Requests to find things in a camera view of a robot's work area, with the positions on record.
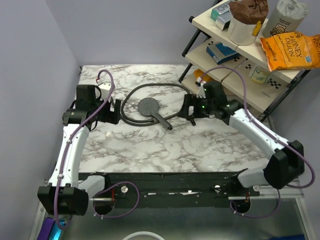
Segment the grey shower head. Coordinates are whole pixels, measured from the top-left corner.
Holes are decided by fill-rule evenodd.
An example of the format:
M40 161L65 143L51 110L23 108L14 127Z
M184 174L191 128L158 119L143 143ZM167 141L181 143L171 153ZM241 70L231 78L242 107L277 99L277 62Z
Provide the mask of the grey shower head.
M138 103L138 112L144 117L153 117L166 129L172 130L173 126L159 114L160 104L151 97L143 98Z

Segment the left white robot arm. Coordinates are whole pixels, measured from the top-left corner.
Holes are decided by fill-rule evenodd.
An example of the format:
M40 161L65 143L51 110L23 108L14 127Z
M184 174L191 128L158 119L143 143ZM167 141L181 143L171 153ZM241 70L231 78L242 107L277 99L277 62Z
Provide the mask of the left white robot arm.
M80 84L76 97L62 115L63 138L58 159L47 186L39 187L37 197L50 215L83 216L96 194L107 197L111 185L95 173L79 180L82 153L92 125L118 124L121 101L109 101L115 87L110 83Z

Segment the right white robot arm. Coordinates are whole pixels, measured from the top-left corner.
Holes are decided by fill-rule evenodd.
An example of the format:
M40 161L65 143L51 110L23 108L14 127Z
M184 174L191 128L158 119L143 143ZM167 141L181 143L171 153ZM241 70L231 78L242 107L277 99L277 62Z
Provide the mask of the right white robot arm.
M254 143L269 160L265 167L244 169L233 176L230 191L241 196L253 186L270 185L282 189L305 171L302 144L288 141L263 125L245 111L237 100L228 100L219 82L205 83L200 87L202 96L185 94L178 117L195 125L195 119L213 115L226 125L238 130Z

